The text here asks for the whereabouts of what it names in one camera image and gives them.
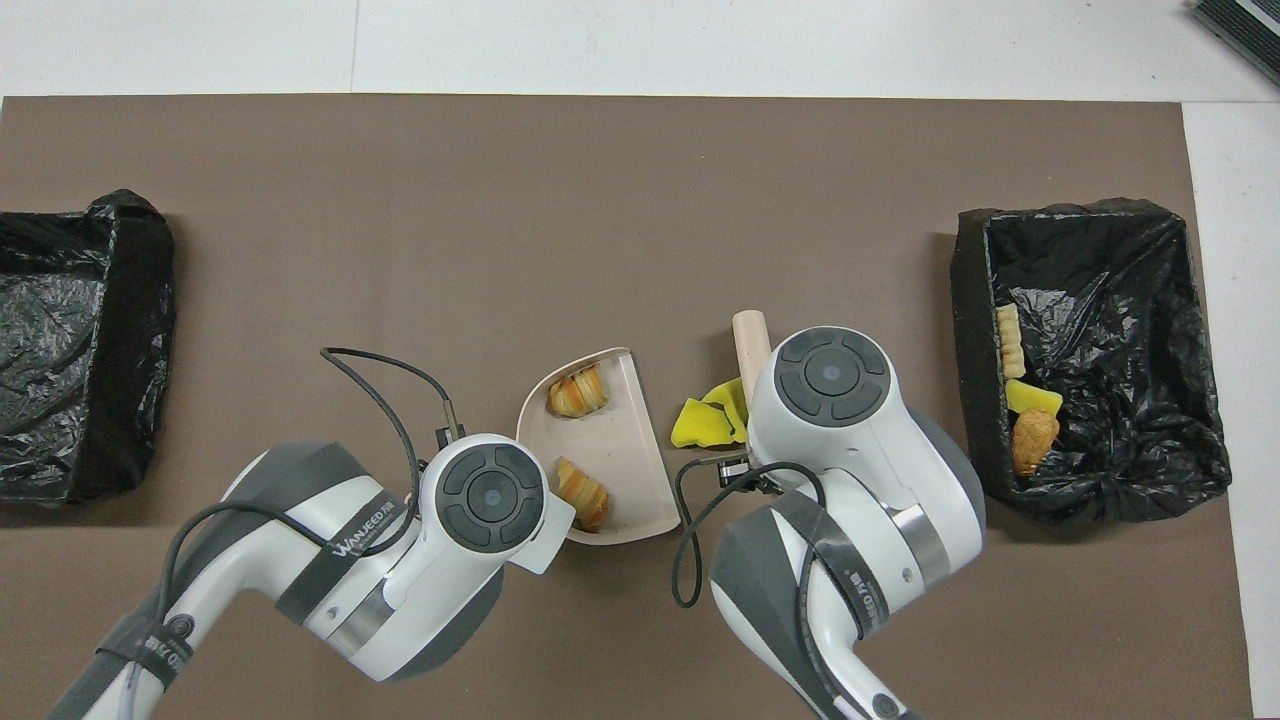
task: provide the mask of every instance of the black cable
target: black cable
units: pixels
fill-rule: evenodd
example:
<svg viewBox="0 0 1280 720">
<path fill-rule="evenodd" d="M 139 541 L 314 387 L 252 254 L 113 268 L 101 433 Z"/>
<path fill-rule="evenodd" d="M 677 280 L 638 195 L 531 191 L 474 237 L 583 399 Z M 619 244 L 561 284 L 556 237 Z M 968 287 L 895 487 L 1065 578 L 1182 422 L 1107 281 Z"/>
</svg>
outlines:
<svg viewBox="0 0 1280 720">
<path fill-rule="evenodd" d="M 716 509 L 724 498 L 733 495 L 735 492 L 746 487 L 748 483 L 759 479 L 765 473 L 772 473 L 774 470 L 794 470 L 805 477 L 806 480 L 813 486 L 814 496 L 817 496 L 818 505 L 822 507 L 827 506 L 827 492 L 822 487 L 822 480 L 818 478 L 817 473 L 809 468 L 800 465 L 799 462 L 769 462 L 768 465 L 760 465 L 759 468 L 753 468 L 746 473 L 742 473 L 733 479 L 730 484 L 721 489 L 719 495 L 713 497 L 710 502 L 703 507 L 703 511 L 698 514 L 698 518 L 689 520 L 689 509 L 685 506 L 684 488 L 681 487 L 681 479 L 684 474 L 695 465 L 703 465 L 705 461 L 692 461 L 686 464 L 676 474 L 676 510 L 681 515 L 681 520 L 685 521 L 685 534 L 680 537 L 680 543 L 676 546 L 676 559 L 671 564 L 671 597 L 676 601 L 676 605 L 681 607 L 692 607 L 698 603 L 698 598 L 703 594 L 703 553 L 701 546 L 698 542 L 698 528 L 701 527 L 703 520 L 710 515 L 712 510 Z M 685 556 L 685 548 L 690 544 L 694 546 L 694 568 L 696 574 L 694 575 L 694 593 L 685 600 L 680 593 L 680 565 Z"/>
<path fill-rule="evenodd" d="M 178 551 L 182 550 L 183 541 L 186 541 L 187 536 L 191 534 L 191 530 L 196 529 L 196 525 L 202 523 L 205 519 L 211 518 L 212 515 L 216 515 L 227 510 L 243 510 L 246 512 L 257 512 L 259 515 L 266 515 L 273 520 L 279 520 L 280 523 L 284 523 L 294 532 L 297 532 L 298 534 L 301 534 L 302 537 L 307 538 L 308 541 L 314 542 L 320 547 L 324 547 L 325 542 L 328 542 L 325 538 L 320 537 L 311 528 L 303 525 L 302 523 L 294 520 L 293 518 L 289 518 L 288 515 L 274 507 L 266 507 L 256 502 L 246 502 L 239 500 L 224 500 L 221 502 L 215 502 L 214 505 L 205 507 L 200 512 L 196 512 L 189 520 L 187 520 L 187 523 L 182 527 L 182 529 L 178 530 L 178 534 L 173 537 L 173 542 L 169 543 L 169 552 L 165 555 L 164 559 L 164 574 L 160 575 L 160 591 L 156 593 L 156 605 L 155 605 L 156 621 L 164 623 L 165 615 L 168 615 L 169 609 L 173 607 L 173 601 L 175 598 L 170 598 L 169 596 L 173 588 L 174 571 L 178 565 Z"/>
<path fill-rule="evenodd" d="M 403 360 L 397 360 L 387 355 L 379 355 L 378 352 L 369 352 L 367 350 L 352 350 L 349 347 L 324 347 L 320 350 L 321 357 L 324 357 L 329 363 L 333 363 L 335 368 L 342 370 L 348 378 L 351 378 L 357 386 L 360 386 L 360 389 L 365 391 L 365 393 L 369 397 L 371 397 L 375 404 L 378 404 L 378 407 L 383 411 L 384 415 L 387 415 L 387 419 L 392 421 L 392 427 L 396 428 L 396 434 L 399 436 L 401 443 L 404 445 L 404 454 L 408 455 L 410 492 L 408 492 L 408 498 L 404 501 L 406 505 L 408 506 L 408 510 L 404 514 L 404 520 L 399 524 L 398 528 L 396 528 L 396 533 L 393 533 L 392 537 L 370 547 L 369 550 L 361 553 L 361 556 L 367 557 L 370 555 L 378 555 L 379 552 L 383 552 L 384 550 L 392 547 L 393 544 L 399 542 L 401 538 L 404 537 L 404 533 L 408 532 L 410 525 L 413 523 L 413 516 L 419 511 L 417 488 L 419 483 L 421 482 L 422 473 L 421 470 L 419 470 L 417 452 L 413 450 L 413 441 L 412 438 L 408 437 L 408 432 L 404 429 L 404 424 L 401 423 L 399 418 L 396 415 L 396 411 L 392 410 L 392 406 L 385 400 L 383 400 L 383 396 L 376 389 L 374 389 L 374 386 L 369 384 L 369 382 L 365 378 L 362 378 L 360 373 L 353 370 L 349 365 L 334 357 L 335 355 L 349 355 L 352 357 L 364 357 L 366 360 L 385 363 L 387 365 L 393 365 L 402 370 L 408 370 L 410 373 L 426 380 L 431 387 L 435 388 L 435 392 L 440 393 L 440 400 L 444 401 L 444 419 L 445 424 L 453 432 L 453 438 L 457 439 L 461 433 L 458 432 L 458 424 L 453 416 L 453 402 L 449 400 L 449 393 L 444 392 L 444 386 L 436 382 L 436 379 L 433 378 L 431 375 L 424 373 L 422 370 L 419 370 L 417 368 L 410 365 L 408 363 L 404 363 Z"/>
<path fill-rule="evenodd" d="M 401 442 L 404 445 L 404 452 L 408 456 L 411 489 L 408 498 L 404 501 L 407 506 L 404 512 L 404 520 L 401 521 L 398 528 L 396 528 L 396 532 L 392 534 L 392 537 L 370 547 L 369 550 L 361 553 L 362 557 L 367 557 L 371 555 L 378 555 L 379 552 L 383 552 L 387 548 L 394 546 L 408 532 L 410 527 L 413 523 L 413 516 L 417 512 L 417 486 L 421 479 L 421 471 L 419 470 L 417 466 L 417 454 L 413 451 L 413 441 L 410 438 L 408 432 L 404 429 L 404 424 L 401 423 L 399 418 L 396 415 L 396 411 L 392 410 L 392 406 L 387 402 L 387 400 L 383 398 L 381 393 L 379 393 L 374 388 L 374 386 L 369 384 L 369 382 L 364 377 L 361 377 L 360 373 L 353 370 L 349 365 L 347 365 L 342 360 L 338 360 L 338 357 L 335 357 L 337 355 L 349 355 L 352 357 L 364 357 L 366 360 L 385 363 L 388 365 L 394 365 L 397 368 L 401 368 L 402 370 L 408 370 L 410 373 L 426 380 L 440 395 L 440 400 L 444 401 L 444 415 L 449 428 L 454 430 L 454 437 L 458 437 L 460 433 L 457 432 L 458 425 L 453 416 L 453 404 L 449 400 L 449 393 L 445 392 L 444 386 L 436 382 L 436 379 L 433 378 L 431 375 L 424 373 L 422 370 L 402 360 L 397 360 L 387 355 L 379 355 L 376 352 L 369 352 L 366 350 L 352 350 L 349 347 L 324 347 L 320 350 L 321 357 L 324 357 L 329 363 L 333 363 L 334 366 L 337 366 L 357 386 L 360 386 L 360 388 L 365 391 L 365 393 L 369 395 L 370 398 L 372 398 L 372 401 L 378 405 L 378 407 L 383 411 L 383 414 L 387 415 L 387 419 L 390 420 L 392 427 L 396 428 L 396 433 L 399 436 Z M 238 501 L 238 500 L 228 500 L 210 505 L 209 507 L 205 507 L 204 510 L 193 515 L 189 520 L 187 520 L 187 523 L 182 527 L 182 529 L 179 529 L 178 533 L 174 536 L 173 542 L 169 544 L 169 551 L 165 556 L 164 574 L 160 577 L 160 589 L 156 593 L 155 618 L 157 621 L 161 623 L 164 621 L 165 616 L 169 614 L 169 610 L 172 609 L 173 602 L 175 600 L 170 598 L 169 596 L 172 594 L 173 578 L 174 573 L 177 571 L 178 553 L 182 550 L 182 543 L 187 539 L 187 536 L 191 534 L 191 532 L 196 528 L 196 525 L 198 525 L 207 518 L 227 510 L 241 510 L 244 512 L 257 512 L 259 515 L 266 515 L 273 520 L 279 520 L 284 525 L 292 528 L 302 537 L 307 538 L 308 541 L 320 547 L 324 547 L 324 544 L 328 542 L 325 538 L 320 537 L 302 523 L 294 520 L 285 512 L 276 510 L 274 507 L 268 507 L 265 505 L 259 505 L 247 501 Z"/>
</svg>

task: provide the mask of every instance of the croissant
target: croissant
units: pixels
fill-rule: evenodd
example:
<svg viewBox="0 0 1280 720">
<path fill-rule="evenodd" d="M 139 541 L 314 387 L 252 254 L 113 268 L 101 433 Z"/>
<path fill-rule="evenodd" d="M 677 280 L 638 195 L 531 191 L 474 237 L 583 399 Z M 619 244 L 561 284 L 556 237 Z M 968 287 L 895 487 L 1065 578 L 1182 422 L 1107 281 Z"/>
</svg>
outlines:
<svg viewBox="0 0 1280 720">
<path fill-rule="evenodd" d="M 604 516 L 609 514 L 608 491 L 563 457 L 556 475 L 561 482 L 556 495 L 573 506 L 577 525 L 588 533 L 600 532 Z"/>
<path fill-rule="evenodd" d="M 547 410 L 561 418 L 581 418 L 609 401 L 609 389 L 600 379 L 600 364 L 564 375 L 547 391 Z"/>
</svg>

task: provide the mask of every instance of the gray control buttons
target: gray control buttons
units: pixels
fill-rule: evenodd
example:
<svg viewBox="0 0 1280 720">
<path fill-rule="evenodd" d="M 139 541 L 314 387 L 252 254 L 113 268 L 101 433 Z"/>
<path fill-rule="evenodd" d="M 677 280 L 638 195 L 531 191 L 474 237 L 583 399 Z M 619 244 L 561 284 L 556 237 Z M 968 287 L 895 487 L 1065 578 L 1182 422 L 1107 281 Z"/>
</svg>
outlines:
<svg viewBox="0 0 1280 720">
<path fill-rule="evenodd" d="M 888 359 L 867 336 L 812 328 L 778 348 L 774 383 L 797 418 L 827 428 L 869 418 L 890 391 Z"/>
<path fill-rule="evenodd" d="M 502 552 L 525 541 L 543 516 L 541 470 L 513 445 L 477 445 L 444 469 L 436 515 L 454 542 Z"/>
</svg>

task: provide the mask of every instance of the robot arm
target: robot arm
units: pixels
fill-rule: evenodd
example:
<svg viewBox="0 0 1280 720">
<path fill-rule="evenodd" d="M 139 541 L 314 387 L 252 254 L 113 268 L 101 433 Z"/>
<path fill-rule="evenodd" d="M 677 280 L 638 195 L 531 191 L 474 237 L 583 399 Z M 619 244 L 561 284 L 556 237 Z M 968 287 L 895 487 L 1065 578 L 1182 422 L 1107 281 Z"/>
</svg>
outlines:
<svg viewBox="0 0 1280 720">
<path fill-rule="evenodd" d="M 422 473 L 419 497 L 424 520 L 364 556 L 394 536 L 404 503 L 335 443 L 262 454 L 224 500 L 283 511 L 325 544 L 255 512 L 212 518 L 177 565 L 164 621 L 154 620 L 157 589 L 104 639 L 49 717 L 150 716 L 242 589 L 273 598 L 375 680 L 429 671 L 488 615 L 504 562 L 544 571 L 573 518 L 531 454 L 493 434 L 447 446 Z"/>
<path fill-rule="evenodd" d="M 788 492 L 726 528 L 710 569 L 716 603 L 819 717 L 913 717 L 852 648 L 982 550 L 977 475 L 906 409 L 867 336 L 810 328 L 765 357 L 751 383 L 751 465 L 812 469 L 824 502 L 804 475 L 768 473 Z"/>
</svg>

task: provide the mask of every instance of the circular button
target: circular button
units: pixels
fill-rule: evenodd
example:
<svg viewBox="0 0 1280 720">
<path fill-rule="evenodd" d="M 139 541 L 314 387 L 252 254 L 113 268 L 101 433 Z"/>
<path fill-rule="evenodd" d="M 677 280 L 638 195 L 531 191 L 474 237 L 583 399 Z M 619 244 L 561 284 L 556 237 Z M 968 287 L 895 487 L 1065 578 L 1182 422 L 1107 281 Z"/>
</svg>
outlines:
<svg viewBox="0 0 1280 720">
<path fill-rule="evenodd" d="M 858 360 L 847 350 L 819 350 L 805 363 L 804 379 L 809 386 L 829 397 L 837 397 L 858 384 Z"/>
<path fill-rule="evenodd" d="M 897 717 L 897 703 L 884 693 L 876 693 L 876 697 L 872 698 L 872 707 L 876 710 L 876 715 L 886 720 Z"/>
<path fill-rule="evenodd" d="M 516 483 L 506 473 L 497 470 L 480 473 L 467 488 L 467 506 L 485 523 L 508 518 L 516 510 L 518 497 Z"/>
</svg>

